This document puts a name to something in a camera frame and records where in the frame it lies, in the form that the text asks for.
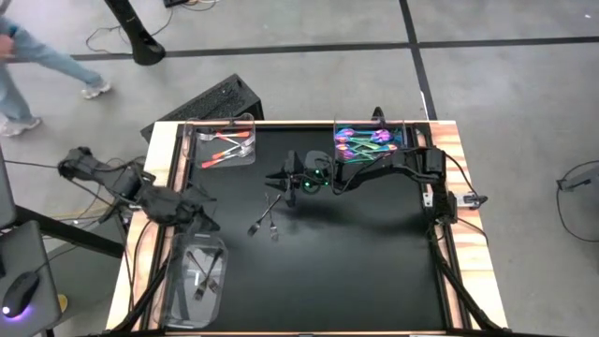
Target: white shoe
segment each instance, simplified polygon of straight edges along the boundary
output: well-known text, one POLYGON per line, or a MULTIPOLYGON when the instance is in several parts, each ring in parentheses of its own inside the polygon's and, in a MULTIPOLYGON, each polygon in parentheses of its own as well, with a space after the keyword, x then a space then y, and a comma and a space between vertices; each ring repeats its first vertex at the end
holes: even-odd
POLYGON ((3 137, 19 136, 24 131, 36 128, 40 124, 41 124, 41 118, 39 118, 39 117, 34 117, 34 119, 32 119, 31 122, 29 122, 29 123, 17 123, 17 122, 7 121, 4 125, 2 125, 2 128, 0 128, 0 136, 3 136, 3 137))
POLYGON ((91 86, 88 85, 85 89, 81 90, 81 94, 85 99, 92 99, 110 91, 110 83, 102 80, 102 82, 98 85, 91 86))

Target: clear plastic container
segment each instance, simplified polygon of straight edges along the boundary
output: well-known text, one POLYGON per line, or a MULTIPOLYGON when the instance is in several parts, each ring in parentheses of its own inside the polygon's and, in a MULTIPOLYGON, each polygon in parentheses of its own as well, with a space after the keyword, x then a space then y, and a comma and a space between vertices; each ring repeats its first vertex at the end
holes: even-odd
POLYGON ((256 161, 254 116, 229 120, 188 120, 183 128, 183 154, 200 169, 250 165, 256 161))
POLYGON ((370 163, 381 155, 405 148, 405 124, 387 127, 372 121, 364 124, 335 121, 335 160, 345 164, 370 163))
POLYGON ((227 250, 208 234, 173 238, 162 313, 156 323, 178 329, 201 329, 218 315, 225 283, 227 250))

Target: gray floor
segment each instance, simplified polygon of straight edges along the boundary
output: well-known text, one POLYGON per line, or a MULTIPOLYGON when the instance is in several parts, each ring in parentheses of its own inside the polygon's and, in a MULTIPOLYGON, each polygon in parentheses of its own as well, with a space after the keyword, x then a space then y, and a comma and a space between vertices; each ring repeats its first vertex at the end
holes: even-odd
MULTIPOLYGON (((151 32, 168 18, 159 0, 132 3, 151 32)), ((599 5, 593 1, 409 4, 421 41, 599 35, 599 5)), ((84 39, 97 27, 115 24, 103 2, 19 1, 8 16, 73 54, 89 53, 84 39)), ((397 0, 222 0, 207 12, 175 9, 170 27, 157 39, 174 51, 407 37, 397 0)), ((128 51, 116 32, 92 43, 128 51)), ((422 55, 438 116, 458 121, 475 186, 490 198, 482 216, 510 327, 596 335, 599 247, 576 241, 561 228, 555 180, 575 164, 599 157, 599 45, 425 50, 422 55)), ((268 119, 367 117, 377 105, 389 118, 425 118, 408 50, 169 58, 152 67, 131 61, 85 65, 113 81, 115 90, 82 101, 80 84, 69 78, 37 65, 10 66, 46 123, 26 137, 3 140, 7 158, 56 163, 80 145, 104 159, 144 154, 147 145, 138 130, 232 73, 262 98, 268 119)), ((90 201, 51 170, 10 167, 9 175, 18 203, 39 212, 72 212, 90 201)), ((599 237, 593 227, 598 196, 592 186, 562 196, 564 217, 581 235, 599 237)), ((107 227, 96 230, 118 240, 107 227)), ((48 247, 59 244, 48 242, 48 247)), ((118 263, 94 253, 80 255, 67 254, 53 267, 60 274, 57 284, 74 299, 71 310, 77 312, 70 315, 78 314, 56 329, 58 336, 100 331, 108 315, 110 300, 86 297, 80 290, 101 285, 109 294, 106 285, 114 283, 118 263), (101 264, 103 277, 79 282, 76 261, 101 264)))

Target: desk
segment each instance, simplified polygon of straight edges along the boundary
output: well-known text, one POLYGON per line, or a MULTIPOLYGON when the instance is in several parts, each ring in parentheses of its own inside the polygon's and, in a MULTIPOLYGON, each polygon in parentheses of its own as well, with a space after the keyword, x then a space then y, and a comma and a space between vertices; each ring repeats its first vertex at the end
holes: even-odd
MULTIPOLYGON (((331 125, 333 121, 293 121, 293 122, 256 122, 256 124, 320 124, 331 125)), ((177 138, 177 122, 156 123, 150 149, 146 159, 145 170, 156 176, 157 185, 166 185, 169 177, 174 182, 173 188, 181 188, 183 183, 184 159, 178 163, 173 163, 173 151, 177 138)), ((430 122, 432 142, 440 149, 457 159, 468 174, 468 168, 461 148, 460 136, 455 122, 430 122)), ((468 186, 463 180, 458 168, 447 162, 447 187, 454 192, 467 192, 468 186)), ((459 217, 481 226, 480 217, 477 211, 460 210, 459 217)), ((127 252, 129 256, 134 255, 136 243, 139 234, 146 224, 147 220, 142 212, 136 213, 131 223, 131 228, 127 238, 127 252)), ((473 295, 477 303, 489 315, 489 317, 500 326, 506 326, 503 306, 499 296, 499 290, 495 282, 495 276, 490 261, 489 250, 485 240, 480 235, 474 233, 468 227, 460 224, 453 226, 453 235, 451 239, 455 242, 457 258, 460 265, 460 274, 466 288, 473 295)), ((148 283, 149 272, 153 261, 153 252, 157 238, 158 228, 151 224, 144 232, 139 244, 136 282, 134 285, 134 297, 137 300, 148 283)), ((442 241, 442 247, 445 247, 445 241, 442 241)), ((168 253, 168 249, 162 252, 163 258, 168 253)), ((446 282, 446 292, 449 299, 449 311, 452 317, 453 326, 462 327, 460 319, 460 309, 455 296, 448 282, 446 282)), ((110 316, 107 329, 118 325, 127 313, 127 303, 129 298, 129 284, 127 280, 126 265, 123 259, 114 298, 110 308, 110 316)), ((150 328, 155 328, 153 320, 150 321, 150 328)))

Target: person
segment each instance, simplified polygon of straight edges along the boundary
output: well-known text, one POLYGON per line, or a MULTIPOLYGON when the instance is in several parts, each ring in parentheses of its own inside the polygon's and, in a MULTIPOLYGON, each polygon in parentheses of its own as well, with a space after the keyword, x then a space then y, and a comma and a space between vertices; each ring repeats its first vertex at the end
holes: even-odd
POLYGON ((7 121, 0 127, 0 136, 14 137, 41 124, 12 80, 7 69, 7 60, 17 57, 36 62, 85 83, 81 91, 84 98, 91 99, 110 90, 110 83, 100 74, 87 69, 72 57, 55 51, 38 41, 17 23, 6 18, 0 5, 0 112, 7 121))

